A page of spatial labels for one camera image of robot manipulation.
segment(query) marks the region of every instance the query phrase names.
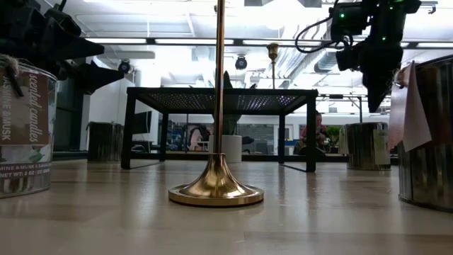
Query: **brass pole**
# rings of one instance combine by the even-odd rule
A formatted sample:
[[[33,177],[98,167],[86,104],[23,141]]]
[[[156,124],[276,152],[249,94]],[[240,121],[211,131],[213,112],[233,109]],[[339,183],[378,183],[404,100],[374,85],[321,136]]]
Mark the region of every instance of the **brass pole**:
[[[272,86],[273,89],[275,89],[275,60],[277,59],[278,56],[278,47],[279,45],[277,43],[271,43],[267,46],[267,49],[269,51],[269,58],[272,63]]]
[[[223,57],[225,1],[217,0],[217,48],[214,101],[214,147],[205,170],[190,184],[168,190],[168,199],[186,205],[231,207],[251,205],[264,199],[264,191],[238,182],[231,174],[222,153]]]
[[[272,89],[275,89],[275,62],[272,62]]]
[[[217,43],[215,52],[214,153],[222,153],[224,102],[225,0],[217,0]]]

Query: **white planter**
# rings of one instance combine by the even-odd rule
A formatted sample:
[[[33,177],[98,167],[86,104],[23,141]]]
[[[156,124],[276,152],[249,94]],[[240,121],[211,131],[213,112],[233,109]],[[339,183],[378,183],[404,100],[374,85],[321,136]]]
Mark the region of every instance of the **white planter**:
[[[208,150],[212,153],[214,136],[210,135]],[[222,153],[225,153],[227,163],[242,162],[242,136],[240,135],[222,135]]]

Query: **light wood surface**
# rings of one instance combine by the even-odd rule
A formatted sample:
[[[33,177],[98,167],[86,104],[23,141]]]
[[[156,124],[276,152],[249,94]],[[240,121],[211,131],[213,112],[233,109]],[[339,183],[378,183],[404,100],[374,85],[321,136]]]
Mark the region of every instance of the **light wood surface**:
[[[0,200],[0,254],[453,254],[453,215],[400,202],[398,169],[317,166],[305,174],[230,164],[240,182],[264,189],[264,203],[212,209],[167,197],[196,179],[203,161],[130,171],[55,162],[49,191]]]

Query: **desk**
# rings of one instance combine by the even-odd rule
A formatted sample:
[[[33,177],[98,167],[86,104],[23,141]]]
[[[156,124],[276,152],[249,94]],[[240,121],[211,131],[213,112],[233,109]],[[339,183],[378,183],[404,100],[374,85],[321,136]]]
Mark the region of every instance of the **desk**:
[[[279,116],[278,155],[243,155],[243,161],[276,161],[284,164],[285,116],[307,104],[307,145],[309,151],[306,170],[316,169],[316,97],[317,90],[302,89],[224,89],[224,114],[276,115]],[[131,153],[132,126],[136,100],[162,113],[162,129],[159,154],[140,155]],[[213,114],[214,89],[204,88],[127,88],[125,131],[122,143],[121,167],[130,169],[131,157],[135,159],[167,159],[166,139],[168,114]],[[179,157],[178,159],[207,159],[207,155]]]

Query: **fluorescent light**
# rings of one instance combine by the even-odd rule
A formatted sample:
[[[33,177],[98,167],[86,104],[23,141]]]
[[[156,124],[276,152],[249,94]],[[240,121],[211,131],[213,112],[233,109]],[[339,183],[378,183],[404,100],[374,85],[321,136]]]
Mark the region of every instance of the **fluorescent light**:
[[[361,43],[363,40],[354,40],[354,42],[352,43],[352,46],[356,46],[358,43]],[[400,43],[401,47],[408,47],[409,46],[409,42],[402,42]]]
[[[271,43],[277,43],[278,45],[293,46],[293,40],[244,40],[245,45],[269,45]],[[299,46],[319,46],[321,42],[310,42],[310,41],[299,41]]]
[[[453,48],[453,42],[420,42],[417,47]]]
[[[85,38],[87,41],[100,44],[146,44],[147,39],[144,38]]]
[[[168,2],[184,2],[186,0],[171,0]],[[114,3],[114,4],[151,4],[158,1],[152,0],[84,0],[86,3]]]
[[[216,39],[156,39],[157,44],[174,44],[174,45],[215,45]],[[225,40],[225,45],[232,45],[233,40]]]

